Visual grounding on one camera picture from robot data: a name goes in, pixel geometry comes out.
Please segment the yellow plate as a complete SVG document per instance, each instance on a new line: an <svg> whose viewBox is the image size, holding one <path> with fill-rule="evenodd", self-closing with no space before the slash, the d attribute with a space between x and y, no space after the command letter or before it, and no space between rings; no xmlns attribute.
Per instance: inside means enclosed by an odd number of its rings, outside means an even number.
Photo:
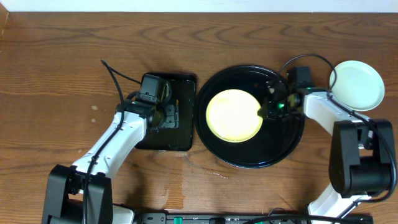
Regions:
<svg viewBox="0 0 398 224"><path fill-rule="evenodd" d="M260 130L263 118L258 100L250 93L229 89L217 93L205 111L210 131L219 139L239 143L253 138Z"/></svg>

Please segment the pale green plate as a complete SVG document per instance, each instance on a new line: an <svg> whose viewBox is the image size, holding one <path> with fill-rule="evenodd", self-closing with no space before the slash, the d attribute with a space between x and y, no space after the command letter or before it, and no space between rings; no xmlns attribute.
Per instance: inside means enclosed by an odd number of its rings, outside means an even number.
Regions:
<svg viewBox="0 0 398 224"><path fill-rule="evenodd" d="M380 74L370 65L357 60L339 63L331 72L329 86L333 95L355 111L369 111L377 107L385 94Z"/></svg>

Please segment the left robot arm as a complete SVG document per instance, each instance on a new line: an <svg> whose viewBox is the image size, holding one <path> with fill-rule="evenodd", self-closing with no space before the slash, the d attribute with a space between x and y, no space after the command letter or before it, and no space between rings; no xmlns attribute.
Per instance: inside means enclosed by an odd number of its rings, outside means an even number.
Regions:
<svg viewBox="0 0 398 224"><path fill-rule="evenodd" d="M124 100L95 145L71 166L56 165L47 180L42 223L133 223L134 211L113 203L112 179L150 129L178 125L178 100Z"/></svg>

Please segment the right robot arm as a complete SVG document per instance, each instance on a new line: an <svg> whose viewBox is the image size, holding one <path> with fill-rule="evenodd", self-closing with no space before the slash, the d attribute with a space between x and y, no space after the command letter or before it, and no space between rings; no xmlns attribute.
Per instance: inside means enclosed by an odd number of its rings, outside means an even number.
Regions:
<svg viewBox="0 0 398 224"><path fill-rule="evenodd" d="M362 203L390 198L397 185L392 125L344 105L331 90L310 81L267 82L268 96L258 111L266 119L310 118L331 136L330 184L307 207L309 223L342 223Z"/></svg>

